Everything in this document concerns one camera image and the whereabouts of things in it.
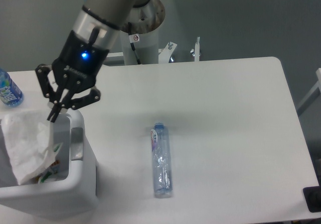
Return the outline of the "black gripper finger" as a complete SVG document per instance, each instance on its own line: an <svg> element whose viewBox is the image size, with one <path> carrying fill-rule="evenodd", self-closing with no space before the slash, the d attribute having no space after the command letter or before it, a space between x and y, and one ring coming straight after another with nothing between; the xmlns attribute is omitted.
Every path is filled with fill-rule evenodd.
<svg viewBox="0 0 321 224"><path fill-rule="evenodd" d="M69 90L62 100L53 99L50 101L53 104L52 110L49 113L49 121L54 123L60 113L65 113L68 109L77 110L90 104L96 103L101 98L101 92L92 87L90 92L82 97L72 99L74 93Z"/></svg>
<svg viewBox="0 0 321 224"><path fill-rule="evenodd" d="M53 71L56 83L58 85L57 90L54 91L48 78L48 74ZM51 111L47 120L54 123L62 110L61 97L63 90L66 87L66 72L55 71L52 69L52 65L40 64L36 70L36 75L43 93L43 96L49 100Z"/></svg>

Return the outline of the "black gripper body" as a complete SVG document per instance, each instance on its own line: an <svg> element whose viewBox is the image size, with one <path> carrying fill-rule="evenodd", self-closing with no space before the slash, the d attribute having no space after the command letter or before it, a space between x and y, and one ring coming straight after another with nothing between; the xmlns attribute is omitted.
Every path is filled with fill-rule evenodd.
<svg viewBox="0 0 321 224"><path fill-rule="evenodd" d="M90 45L71 31L59 57L52 63L57 85L68 90L76 87L76 93L94 87L108 53L108 49Z"/></svg>

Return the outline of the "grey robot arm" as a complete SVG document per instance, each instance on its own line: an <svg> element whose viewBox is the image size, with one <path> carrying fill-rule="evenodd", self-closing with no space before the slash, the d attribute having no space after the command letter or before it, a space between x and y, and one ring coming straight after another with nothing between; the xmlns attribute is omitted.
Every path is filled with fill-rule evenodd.
<svg viewBox="0 0 321 224"><path fill-rule="evenodd" d="M57 59L35 72L55 122L59 113L100 101L96 76L139 0L85 0Z"/></svg>

